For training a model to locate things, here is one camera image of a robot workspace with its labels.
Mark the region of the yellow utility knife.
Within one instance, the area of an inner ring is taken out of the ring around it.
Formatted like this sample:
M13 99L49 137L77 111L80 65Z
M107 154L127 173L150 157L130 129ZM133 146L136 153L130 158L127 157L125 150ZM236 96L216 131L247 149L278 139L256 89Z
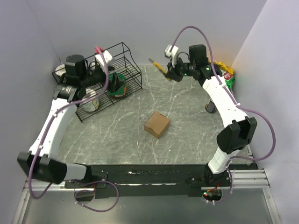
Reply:
M158 64L156 61L152 60L152 59L148 59L163 75L165 75L167 73L167 71L160 65Z

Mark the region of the brown cardboard express box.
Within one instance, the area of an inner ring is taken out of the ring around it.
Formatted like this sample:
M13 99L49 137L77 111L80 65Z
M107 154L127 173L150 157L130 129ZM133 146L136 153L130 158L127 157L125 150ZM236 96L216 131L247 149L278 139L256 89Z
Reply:
M161 113L154 111L152 115L144 123L144 130L149 134L159 139L166 129L169 127L171 120L162 115Z

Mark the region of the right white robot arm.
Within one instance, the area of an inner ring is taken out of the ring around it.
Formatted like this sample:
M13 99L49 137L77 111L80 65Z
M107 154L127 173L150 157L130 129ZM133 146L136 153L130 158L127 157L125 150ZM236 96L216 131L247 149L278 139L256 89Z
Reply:
M209 95L221 116L224 128L217 135L218 148L207 164L208 172L204 174L205 183L214 186L220 181L220 173L225 171L228 160L251 142L257 121L237 108L235 98L225 83L222 71L217 65L209 62L205 45L190 46L187 63L178 56L176 46L168 45L164 54L170 59L166 78L180 82L184 77L193 77Z

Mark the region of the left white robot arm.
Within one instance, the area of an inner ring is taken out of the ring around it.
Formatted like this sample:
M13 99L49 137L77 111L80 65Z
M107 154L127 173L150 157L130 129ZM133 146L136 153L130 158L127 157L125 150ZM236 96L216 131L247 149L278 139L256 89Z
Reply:
M108 67L113 61L108 51L95 55L95 69L87 65L82 55L68 56L64 64L65 73L61 76L54 91L50 112L37 139L27 153L21 152L17 161L28 177L48 183L59 184L76 180L86 188L92 184L92 169L88 165L62 163L56 160L61 140L66 128L80 104L96 98L85 98L86 88L101 84L106 90L111 86Z

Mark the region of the green lidded cup noodle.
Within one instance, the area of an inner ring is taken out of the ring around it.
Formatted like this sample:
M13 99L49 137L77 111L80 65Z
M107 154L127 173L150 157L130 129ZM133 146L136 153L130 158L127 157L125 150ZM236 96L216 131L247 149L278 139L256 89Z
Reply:
M107 92L112 98L124 97L127 92L126 77L121 73L111 73Z

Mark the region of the white toilet paper roll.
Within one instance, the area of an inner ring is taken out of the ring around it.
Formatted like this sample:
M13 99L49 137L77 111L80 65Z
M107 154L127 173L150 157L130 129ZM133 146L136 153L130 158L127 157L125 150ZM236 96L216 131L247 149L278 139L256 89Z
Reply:
M92 98L97 95L96 91L92 88L86 88L85 90L86 95L83 97L83 99ZM97 98L82 104L82 107L86 112L94 112L99 108L99 106L100 102Z

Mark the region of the dark metal can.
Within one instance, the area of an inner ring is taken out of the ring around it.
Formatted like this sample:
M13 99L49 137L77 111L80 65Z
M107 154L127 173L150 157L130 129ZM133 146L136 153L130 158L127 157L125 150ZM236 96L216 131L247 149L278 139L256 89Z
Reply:
M217 108L214 104L214 102L212 100L210 100L206 106L205 106L205 110L208 112L208 113L216 113L217 112Z

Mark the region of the green chips bag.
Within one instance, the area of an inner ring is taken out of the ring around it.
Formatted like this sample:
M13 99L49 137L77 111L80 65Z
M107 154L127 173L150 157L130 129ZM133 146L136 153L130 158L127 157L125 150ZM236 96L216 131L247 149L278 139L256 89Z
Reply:
M225 71L225 72L223 73L223 77L224 77L224 79L225 79L225 83L226 83L227 87L228 87L230 90L232 90L232 89L233 89L233 85L234 85L234 83L235 83L235 77L234 77L234 75L231 74L231 73L229 73L229 72L227 72L227 71Z

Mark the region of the black yogurt cup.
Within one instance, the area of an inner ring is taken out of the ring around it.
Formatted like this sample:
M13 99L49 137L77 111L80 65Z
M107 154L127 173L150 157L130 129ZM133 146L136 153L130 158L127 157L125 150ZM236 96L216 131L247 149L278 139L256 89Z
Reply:
M61 64L58 67L56 67L54 73L58 77L58 79L60 80L66 73L65 64Z

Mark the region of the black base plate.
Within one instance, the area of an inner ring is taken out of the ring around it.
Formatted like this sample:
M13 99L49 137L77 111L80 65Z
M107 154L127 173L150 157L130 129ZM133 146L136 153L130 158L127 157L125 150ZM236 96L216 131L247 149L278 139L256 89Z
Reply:
M95 198L112 196L201 197L204 188L228 187L233 173L212 174L205 164L90 165L88 182L68 181L67 189L94 189Z

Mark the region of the aluminium rail frame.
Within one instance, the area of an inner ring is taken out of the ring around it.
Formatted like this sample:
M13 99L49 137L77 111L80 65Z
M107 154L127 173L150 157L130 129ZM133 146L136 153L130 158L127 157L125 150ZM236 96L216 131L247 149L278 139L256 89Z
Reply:
M234 189L257 189L257 188L269 188L270 184L266 173L264 170L232 170L232 178L233 178L233 188ZM178 186L178 183L120 183L116 184L117 187L130 186L130 187L139 187L139 186ZM49 187L49 191L51 190L79 190L79 189L90 189L90 187L82 187L78 184L71 182L62 182L61 184L52 184Z

